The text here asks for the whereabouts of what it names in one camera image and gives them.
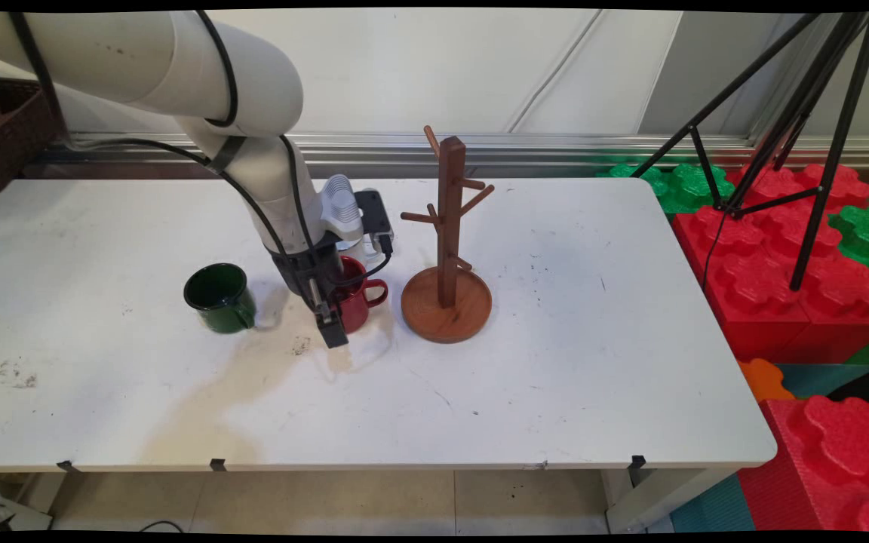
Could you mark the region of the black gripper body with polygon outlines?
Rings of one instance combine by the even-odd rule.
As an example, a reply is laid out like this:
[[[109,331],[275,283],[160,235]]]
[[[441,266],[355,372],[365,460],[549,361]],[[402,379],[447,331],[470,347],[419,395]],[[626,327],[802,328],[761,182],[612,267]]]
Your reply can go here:
[[[318,298],[330,296],[336,288],[332,281],[342,280],[342,260],[338,254],[336,244],[341,241],[335,234],[324,234],[314,245],[317,257],[313,257],[309,250],[284,256],[275,251],[269,251],[270,258],[290,292],[301,296],[303,302],[309,308],[317,305],[316,296],[312,289],[311,281],[316,282]]]

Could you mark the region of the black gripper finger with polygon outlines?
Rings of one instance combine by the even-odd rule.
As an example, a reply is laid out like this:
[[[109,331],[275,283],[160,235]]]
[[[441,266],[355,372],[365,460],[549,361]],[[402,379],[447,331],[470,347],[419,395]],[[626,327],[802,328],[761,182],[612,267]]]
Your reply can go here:
[[[318,303],[316,323],[325,346],[338,348],[349,343],[347,331],[342,322],[342,312],[337,305],[331,305],[327,300]]]

